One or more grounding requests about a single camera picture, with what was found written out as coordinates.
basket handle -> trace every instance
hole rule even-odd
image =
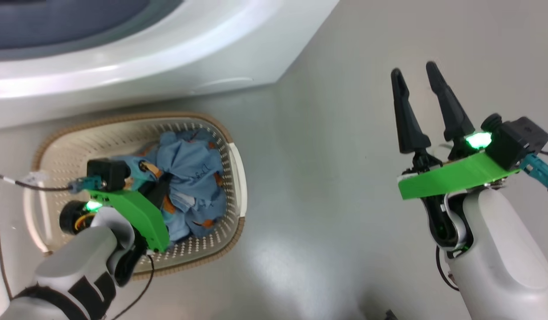
[[[244,174],[244,166],[242,165],[242,158],[237,146],[233,142],[229,143],[231,153],[233,154],[234,163],[233,166],[233,178],[235,195],[237,195],[237,202],[239,203],[239,217],[246,216],[246,209],[248,205],[248,190],[246,187],[246,174]]]
[[[27,225],[28,234],[31,236],[32,241],[43,253],[47,253],[50,250],[47,245],[44,243],[40,232],[38,231],[35,223],[35,213],[33,210],[33,201],[34,201],[35,192],[30,189],[25,189],[23,191],[23,212],[25,218],[25,224]],[[48,217],[43,217],[44,223],[48,222]]]

beige plastic basket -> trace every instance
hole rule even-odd
[[[242,160],[229,132],[217,120],[197,113],[146,113],[109,118],[72,128],[50,136],[36,152],[32,170],[48,174],[40,183],[46,187],[61,187],[75,178],[86,176],[87,160],[105,156],[130,154],[166,131],[180,132],[197,128],[209,130],[221,152],[227,194],[227,212],[214,233],[175,244],[163,253],[154,254],[156,275],[168,275],[211,262],[226,254],[237,243],[244,227],[247,208],[247,187]],[[89,200],[86,192],[24,193],[24,216],[35,245],[49,254],[67,243],[71,236],[60,230],[58,217],[71,200]],[[142,259],[134,271],[134,279],[149,277],[149,260]]]

clothes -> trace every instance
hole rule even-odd
[[[221,154],[207,130],[165,132],[160,136],[159,144],[147,144],[133,156],[113,158],[124,160],[130,167],[133,178],[130,190],[137,190],[146,181],[155,181],[164,172],[173,175],[161,208],[171,241],[179,241],[190,234],[195,237],[209,235],[226,212],[226,194],[221,188]],[[155,167],[142,171],[140,163],[144,161]]]

gray floor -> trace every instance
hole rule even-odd
[[[193,110],[218,118],[244,160],[250,203],[241,241],[203,267],[156,278],[129,320],[468,319],[434,263],[424,208],[403,202],[390,71],[401,67],[433,144],[443,124],[425,62],[436,59],[479,127],[491,112],[548,130],[548,3],[343,0],[275,86],[113,113]],[[22,176],[38,144],[91,115],[0,131],[0,172]],[[515,176],[504,190],[548,259],[548,195]],[[20,190],[0,186],[15,292],[41,260]],[[109,317],[145,285],[123,290]],[[0,287],[0,313],[6,302]]]

washing machine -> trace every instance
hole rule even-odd
[[[276,82],[338,0],[0,0],[0,128]]]

